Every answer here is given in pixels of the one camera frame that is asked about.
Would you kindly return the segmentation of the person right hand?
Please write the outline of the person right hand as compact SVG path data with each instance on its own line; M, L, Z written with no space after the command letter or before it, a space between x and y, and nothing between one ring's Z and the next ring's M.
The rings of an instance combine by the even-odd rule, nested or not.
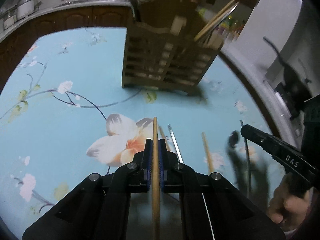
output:
M310 210L313 189L297 197L290 192L289 182L292 174L286 174L275 189L267 210L268 217L284 232L297 230Z

